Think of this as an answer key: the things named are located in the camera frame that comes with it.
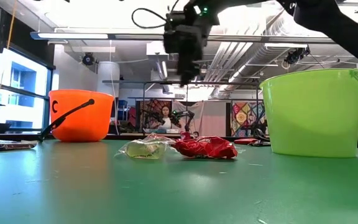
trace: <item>green table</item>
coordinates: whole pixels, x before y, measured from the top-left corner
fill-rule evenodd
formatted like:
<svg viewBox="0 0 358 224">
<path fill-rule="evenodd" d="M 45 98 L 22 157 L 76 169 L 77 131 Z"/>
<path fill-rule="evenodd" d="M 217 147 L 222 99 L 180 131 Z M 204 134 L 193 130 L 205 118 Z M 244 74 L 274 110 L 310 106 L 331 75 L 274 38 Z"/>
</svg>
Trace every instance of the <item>green table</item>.
<svg viewBox="0 0 358 224">
<path fill-rule="evenodd" d="M 0 152 L 0 223 L 358 223 L 358 158 L 151 161 L 115 156 L 124 143 Z"/>
</svg>

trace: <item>woman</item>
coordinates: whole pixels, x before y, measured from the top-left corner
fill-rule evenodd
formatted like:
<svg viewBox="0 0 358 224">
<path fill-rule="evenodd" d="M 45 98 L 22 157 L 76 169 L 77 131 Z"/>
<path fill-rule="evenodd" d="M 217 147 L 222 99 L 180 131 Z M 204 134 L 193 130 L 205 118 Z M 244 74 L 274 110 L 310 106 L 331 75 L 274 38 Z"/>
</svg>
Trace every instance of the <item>woman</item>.
<svg viewBox="0 0 358 224">
<path fill-rule="evenodd" d="M 168 106 L 163 106 L 161 109 L 162 119 L 164 120 L 164 124 L 160 122 L 155 122 L 150 128 L 151 129 L 176 129 L 177 127 L 171 123 L 171 111 Z"/>
</svg>

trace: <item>plastic bucket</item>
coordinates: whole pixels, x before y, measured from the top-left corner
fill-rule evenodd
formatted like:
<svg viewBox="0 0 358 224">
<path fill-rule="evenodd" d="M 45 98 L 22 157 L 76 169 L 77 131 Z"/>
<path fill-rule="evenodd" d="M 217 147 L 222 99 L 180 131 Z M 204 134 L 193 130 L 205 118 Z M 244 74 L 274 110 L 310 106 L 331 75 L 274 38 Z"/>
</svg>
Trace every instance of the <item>plastic bucket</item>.
<svg viewBox="0 0 358 224">
<path fill-rule="evenodd" d="M 49 92 L 51 122 L 89 100 L 92 105 L 68 115 L 52 135 L 63 142 L 95 142 L 109 131 L 114 97 L 86 90 L 55 90 Z"/>
<path fill-rule="evenodd" d="M 270 78 L 263 89 L 273 152 L 354 157 L 358 69 L 324 69 Z"/>
</svg>

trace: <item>orange bucket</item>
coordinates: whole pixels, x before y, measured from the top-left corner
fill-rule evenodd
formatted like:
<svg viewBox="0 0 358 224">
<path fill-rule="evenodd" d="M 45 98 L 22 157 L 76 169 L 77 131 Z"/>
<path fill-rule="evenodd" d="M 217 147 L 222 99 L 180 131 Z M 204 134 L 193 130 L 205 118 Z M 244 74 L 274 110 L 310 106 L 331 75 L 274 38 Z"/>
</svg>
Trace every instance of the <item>orange bucket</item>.
<svg viewBox="0 0 358 224">
<path fill-rule="evenodd" d="M 55 138 L 63 142 L 95 142 L 106 137 L 113 96 L 86 90 L 55 90 L 49 92 L 49 98 L 51 122 L 66 115 L 52 129 Z"/>
</svg>

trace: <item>crumpled red bag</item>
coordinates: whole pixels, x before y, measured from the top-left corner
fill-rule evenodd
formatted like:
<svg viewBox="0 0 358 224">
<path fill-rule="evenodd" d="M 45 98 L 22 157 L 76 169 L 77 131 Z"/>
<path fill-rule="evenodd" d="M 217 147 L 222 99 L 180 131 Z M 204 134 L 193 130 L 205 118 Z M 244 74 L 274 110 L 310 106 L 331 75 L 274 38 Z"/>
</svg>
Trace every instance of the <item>crumpled red bag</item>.
<svg viewBox="0 0 358 224">
<path fill-rule="evenodd" d="M 231 159 L 237 156 L 233 144 L 219 137 L 199 137 L 196 139 L 177 139 L 172 146 L 180 154 L 188 157 L 209 157 Z"/>
</svg>

